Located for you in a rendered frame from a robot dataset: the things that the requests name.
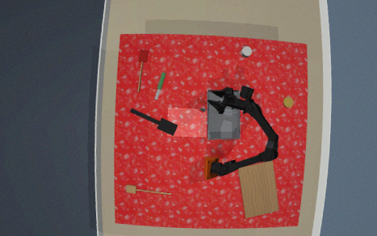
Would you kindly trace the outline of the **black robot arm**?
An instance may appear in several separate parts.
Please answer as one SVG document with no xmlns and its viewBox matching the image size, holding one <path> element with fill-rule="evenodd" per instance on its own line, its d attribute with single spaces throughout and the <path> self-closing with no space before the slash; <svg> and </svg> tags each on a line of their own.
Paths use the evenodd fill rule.
<svg viewBox="0 0 377 236">
<path fill-rule="evenodd" d="M 236 159 L 229 162 L 224 162 L 224 164 L 222 164 L 221 162 L 213 162 L 210 171 L 211 174 L 218 174 L 219 176 L 227 175 L 231 172 L 234 172 L 240 167 L 248 166 L 257 162 L 269 162 L 278 157 L 279 136 L 268 124 L 268 121 L 262 114 L 262 110 L 259 107 L 259 104 L 255 103 L 253 99 L 251 99 L 253 92 L 253 88 L 242 86 L 240 97 L 244 98 L 245 100 L 238 99 L 236 109 L 242 110 L 243 114 L 249 113 L 249 115 L 259 123 L 262 131 L 264 131 L 268 137 L 265 150 L 260 154 L 253 156 L 252 158 L 248 158 L 239 162 L 236 162 Z M 227 96 L 227 102 L 230 103 L 234 101 L 234 97 L 236 96 L 233 94 L 232 88 L 226 88 L 225 94 Z"/>
</svg>

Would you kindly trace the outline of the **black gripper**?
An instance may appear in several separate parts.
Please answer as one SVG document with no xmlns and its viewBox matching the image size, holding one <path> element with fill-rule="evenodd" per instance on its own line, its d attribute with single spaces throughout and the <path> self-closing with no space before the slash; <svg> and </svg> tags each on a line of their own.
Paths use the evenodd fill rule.
<svg viewBox="0 0 377 236">
<path fill-rule="evenodd" d="M 237 101 L 238 101 L 238 98 L 237 97 L 234 97 L 234 101 L 233 102 L 227 102 L 227 96 L 225 94 L 225 91 L 226 91 L 226 88 L 228 87 L 224 87 L 223 90 L 218 90 L 218 91 L 212 91 L 212 93 L 214 93 L 215 95 L 218 95 L 219 97 L 223 98 L 224 96 L 224 100 L 221 102 L 220 101 L 214 101 L 214 100 L 208 100 L 208 102 L 217 110 L 219 111 L 220 114 L 224 114 L 224 110 L 227 106 L 231 107 L 231 109 L 234 109 L 236 108 L 236 105 L 237 105 Z"/>
</svg>

